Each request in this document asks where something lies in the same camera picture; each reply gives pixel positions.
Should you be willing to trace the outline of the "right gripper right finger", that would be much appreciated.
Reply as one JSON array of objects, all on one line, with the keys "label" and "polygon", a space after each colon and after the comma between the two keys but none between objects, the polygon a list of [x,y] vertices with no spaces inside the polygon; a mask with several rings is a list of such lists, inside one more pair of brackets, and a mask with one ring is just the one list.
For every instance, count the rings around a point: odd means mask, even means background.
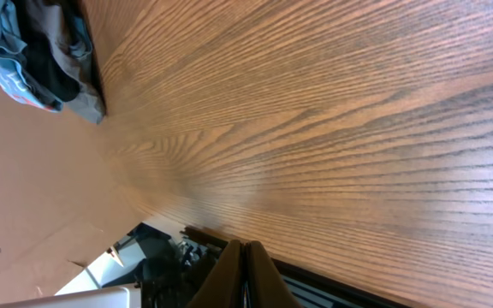
[{"label": "right gripper right finger", "polygon": [[245,295],[248,308],[301,308],[259,241],[244,249]]}]

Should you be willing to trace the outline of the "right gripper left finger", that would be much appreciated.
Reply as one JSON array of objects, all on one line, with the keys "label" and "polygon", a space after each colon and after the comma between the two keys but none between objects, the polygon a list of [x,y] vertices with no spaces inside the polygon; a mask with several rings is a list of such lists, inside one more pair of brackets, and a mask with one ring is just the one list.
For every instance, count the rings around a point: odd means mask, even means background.
[{"label": "right gripper left finger", "polygon": [[243,296],[241,243],[231,240],[187,308],[238,308]]}]

